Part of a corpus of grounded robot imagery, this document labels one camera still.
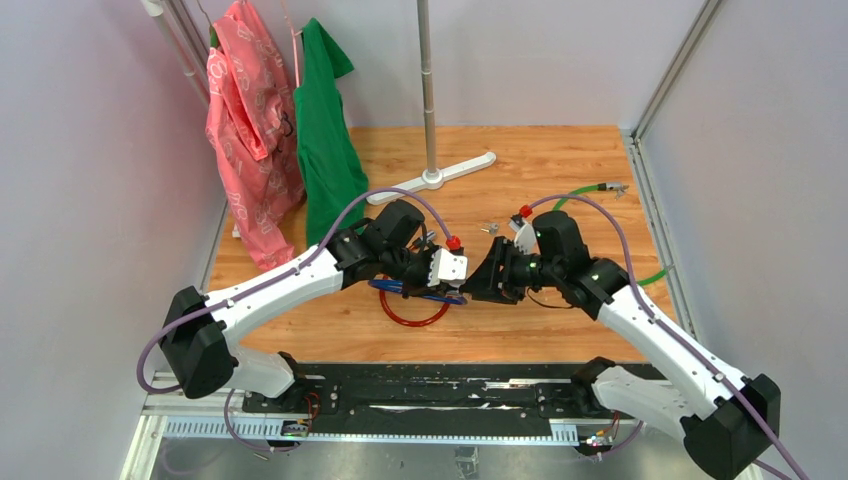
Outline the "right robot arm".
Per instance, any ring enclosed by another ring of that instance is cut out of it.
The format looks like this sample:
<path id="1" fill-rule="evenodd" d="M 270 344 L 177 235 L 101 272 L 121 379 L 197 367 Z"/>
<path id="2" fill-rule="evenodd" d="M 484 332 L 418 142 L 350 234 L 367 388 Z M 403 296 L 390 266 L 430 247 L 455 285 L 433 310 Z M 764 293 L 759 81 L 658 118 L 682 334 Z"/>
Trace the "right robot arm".
<path id="1" fill-rule="evenodd" d="M 734 479 L 777 438 L 781 390 L 716 357 L 657 307 L 628 272 L 593 257 L 577 222 L 563 211 L 531 223 L 536 252 L 499 236 L 460 290 L 475 301 L 516 304 L 528 290 L 551 287 L 569 306 L 617 332 L 667 381 L 661 386 L 597 357 L 571 382 L 584 417 L 605 409 L 629 415 L 678 440 L 713 479 Z"/>

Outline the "red cable lock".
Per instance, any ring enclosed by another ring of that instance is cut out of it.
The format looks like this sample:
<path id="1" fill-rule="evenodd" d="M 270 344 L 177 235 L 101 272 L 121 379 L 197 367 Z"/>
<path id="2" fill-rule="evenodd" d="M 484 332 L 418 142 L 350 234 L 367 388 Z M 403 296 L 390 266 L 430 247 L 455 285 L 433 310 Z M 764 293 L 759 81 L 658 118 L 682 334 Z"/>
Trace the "red cable lock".
<path id="1" fill-rule="evenodd" d="M 393 323 L 421 329 L 439 322 L 452 307 L 451 304 L 423 298 L 404 298 L 399 293 L 378 291 L 380 308 Z"/>

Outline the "blue cable lock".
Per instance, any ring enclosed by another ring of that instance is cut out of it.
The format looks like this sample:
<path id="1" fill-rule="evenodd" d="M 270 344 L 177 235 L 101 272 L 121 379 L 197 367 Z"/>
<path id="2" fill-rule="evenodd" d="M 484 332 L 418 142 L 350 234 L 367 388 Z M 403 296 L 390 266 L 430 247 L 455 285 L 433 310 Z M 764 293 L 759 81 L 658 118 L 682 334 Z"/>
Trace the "blue cable lock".
<path id="1" fill-rule="evenodd" d="M 400 280 L 393 279 L 372 279 L 368 281 L 368 285 L 383 292 L 399 294 L 403 298 L 424 298 L 450 305 L 466 305 L 468 303 L 468 300 L 456 289 L 409 287 L 405 286 Z"/>

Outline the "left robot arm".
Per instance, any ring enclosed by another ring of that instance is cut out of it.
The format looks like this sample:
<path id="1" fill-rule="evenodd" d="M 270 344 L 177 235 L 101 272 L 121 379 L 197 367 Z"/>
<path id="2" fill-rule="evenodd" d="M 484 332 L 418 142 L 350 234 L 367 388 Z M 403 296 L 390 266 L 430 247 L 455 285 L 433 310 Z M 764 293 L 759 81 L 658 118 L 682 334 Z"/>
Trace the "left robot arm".
<path id="1" fill-rule="evenodd" d="M 185 397 L 241 389 L 293 413 L 307 390 L 294 359 L 248 349 L 242 339 L 301 304 L 380 275 L 398 281 L 410 296 L 446 296 L 465 282 L 468 259 L 457 237 L 436 245 L 422 212 L 395 200 L 376 218 L 335 227 L 302 255 L 241 284 L 207 294 L 193 286 L 179 290 L 156 342 Z"/>

